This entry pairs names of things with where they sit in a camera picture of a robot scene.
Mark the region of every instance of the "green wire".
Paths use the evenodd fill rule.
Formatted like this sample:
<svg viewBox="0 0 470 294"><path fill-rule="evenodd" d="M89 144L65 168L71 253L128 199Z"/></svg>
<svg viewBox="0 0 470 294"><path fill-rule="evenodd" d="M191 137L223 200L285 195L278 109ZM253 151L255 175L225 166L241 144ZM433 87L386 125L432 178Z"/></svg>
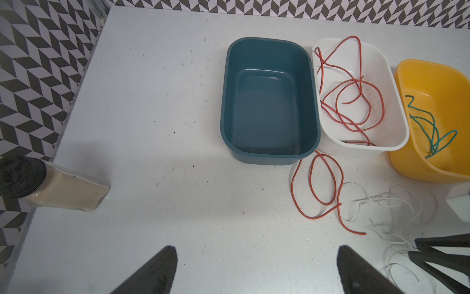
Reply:
<svg viewBox="0 0 470 294"><path fill-rule="evenodd" d="M411 115L410 114L410 117L412 120L414 120L418 125L419 127L421 128L421 130L423 130L424 134L426 135L426 137L428 137L428 140L429 140L429 144L431 145L431 150L430 150L430 155L426 156L425 158L428 159L436 154L438 154L439 152L441 152L444 148L446 148L450 143L452 143L452 141L455 139L455 137L457 136L457 134L459 133L457 130L453 130L453 131L450 131L448 132L447 134L445 134L444 136L440 137L439 136L439 131L438 131L438 128L436 127L436 120L434 119L434 116L429 112L429 111L426 111L426 110L422 110L422 109L419 109L419 108L416 108L414 106L411 106L411 103L413 103L413 101L415 100L415 97L414 96L411 96L411 95L405 95L405 97L411 97L411 102L408 104L408 107L409 108L413 108L415 110L418 110L418 111L421 111L421 112L425 112L427 114L429 114L432 118L432 122L429 121L428 119L425 119L425 118L422 118L422 117L419 117L419 116L414 116L414 115ZM417 119L422 119L426 122L428 122L431 126L432 126L432 136L430 137L429 134L424 130L424 127L423 125L417 120ZM454 136L452 137L452 139L450 139L450 141L444 145L444 147L442 148L439 148L439 144L442 142L442 140L444 140L447 136L449 136L450 134L454 134Z"/></svg>

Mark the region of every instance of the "black and white chevron pattern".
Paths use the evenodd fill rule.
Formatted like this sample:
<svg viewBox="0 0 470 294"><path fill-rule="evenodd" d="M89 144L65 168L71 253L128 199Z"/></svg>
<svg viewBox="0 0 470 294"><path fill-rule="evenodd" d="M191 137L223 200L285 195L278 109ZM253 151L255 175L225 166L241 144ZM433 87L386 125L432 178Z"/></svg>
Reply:
<svg viewBox="0 0 470 294"><path fill-rule="evenodd" d="M0 0L0 156L52 157L100 29L84 0ZM30 209L0 198L0 284Z"/></svg>
<svg viewBox="0 0 470 294"><path fill-rule="evenodd" d="M470 0L108 0L111 5L358 23L470 28Z"/></svg>

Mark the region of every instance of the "yellow plastic tub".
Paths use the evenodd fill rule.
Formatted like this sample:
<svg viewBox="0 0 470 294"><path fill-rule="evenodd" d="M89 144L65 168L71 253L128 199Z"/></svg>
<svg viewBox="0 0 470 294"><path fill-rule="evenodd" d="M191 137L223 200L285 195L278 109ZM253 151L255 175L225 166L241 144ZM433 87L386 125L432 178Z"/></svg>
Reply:
<svg viewBox="0 0 470 294"><path fill-rule="evenodd" d="M470 80L452 67L407 59L398 65L395 81L405 107L410 138L403 148L389 153L393 166L402 175L422 181L470 181ZM423 113L408 108L411 98L405 95L415 97L414 107L434 115L441 136L458 131L452 143L428 159L425 157L430 154L429 140L409 116L411 113L423 117ZM431 125L423 126L432 134ZM448 141L443 140L440 146Z"/></svg>

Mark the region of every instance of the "white plastic tub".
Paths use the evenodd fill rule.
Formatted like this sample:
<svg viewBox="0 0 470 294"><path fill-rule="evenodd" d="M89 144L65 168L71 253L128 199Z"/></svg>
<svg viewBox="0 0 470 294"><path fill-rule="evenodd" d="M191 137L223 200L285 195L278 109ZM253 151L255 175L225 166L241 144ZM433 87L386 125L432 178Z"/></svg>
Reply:
<svg viewBox="0 0 470 294"><path fill-rule="evenodd" d="M321 138L318 149L327 154L347 157L365 157L384 151L400 149L407 143L409 137L407 119L387 59L374 46L364 42L361 43L363 80L374 84L380 90L384 99L385 115L383 121L375 128L365 131L370 141L377 146L344 143L343 141L365 141L365 138L361 133L352 132L344 125L335 122L321 108L321 100L324 96L339 83L350 79L350 77L339 69L325 66L323 89L320 94L321 72L317 74L320 60L314 50L316 47L319 47L322 57L325 59L341 41L342 39L321 39L312 47L313 71L315 74L321 126ZM328 63L343 67L355 79L358 79L359 46L357 40L347 40L328 60ZM340 89L330 94L325 102L334 107L336 96ZM357 97L358 93L355 86L350 86L341 94L339 102L349 102ZM365 129L373 126L380 120L382 104L378 93L372 87L364 85L363 93L372 106L370 118L361 126L362 129ZM342 114L351 118L356 123L362 122L368 112L368 106L363 99L358 99L349 105L338 103L338 108Z"/></svg>

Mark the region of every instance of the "plastic tub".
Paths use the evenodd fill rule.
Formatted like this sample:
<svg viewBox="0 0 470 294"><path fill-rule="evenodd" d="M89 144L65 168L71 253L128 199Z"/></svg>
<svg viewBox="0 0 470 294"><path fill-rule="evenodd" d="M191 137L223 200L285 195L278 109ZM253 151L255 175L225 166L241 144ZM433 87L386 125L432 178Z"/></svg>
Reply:
<svg viewBox="0 0 470 294"><path fill-rule="evenodd" d="M350 77L334 68L325 66L323 89L319 94L320 76L316 75L319 67L319 58L313 50L319 47L323 58L326 58L336 48L342 39L322 39L312 47L313 70L316 76L318 108L320 109L321 140L318 149L322 152L348 157L365 157L376 155L384 151L394 151L403 147L408 141L408 123L403 111L403 105L398 94L390 66L385 56L377 48L362 42L362 75L364 80L374 84L382 93L385 105L385 116L377 127L366 131L370 141L377 146L344 143L343 141L364 141L361 133L349 131L345 126L335 122L321 109L321 99L339 83ZM328 60L348 70L355 78L359 78L359 47L356 40L347 40L336 53ZM329 105L335 105L336 93L330 94L325 100ZM364 85L364 94L372 104L372 112L369 120L362 128L376 124L382 116L382 105L378 93L370 86ZM358 95L358 90L348 87L341 95L341 102L348 102ZM342 114L353 121L363 121L367 115L368 106L362 99L348 105L339 105Z"/></svg>
<svg viewBox="0 0 470 294"><path fill-rule="evenodd" d="M402 61L395 73L398 90L406 106L410 140L402 149L390 152L390 160L403 175L428 182L457 183L470 181L470 81L458 70L427 61ZM415 97L413 106L429 111L436 119L441 136L451 130L459 133L454 141L438 154L426 159L430 144L421 128L409 117L407 106ZM431 134L432 128L423 124Z"/></svg>
<svg viewBox="0 0 470 294"><path fill-rule="evenodd" d="M289 165L320 140L312 62L299 45L243 38L225 64L220 133L239 161Z"/></svg>

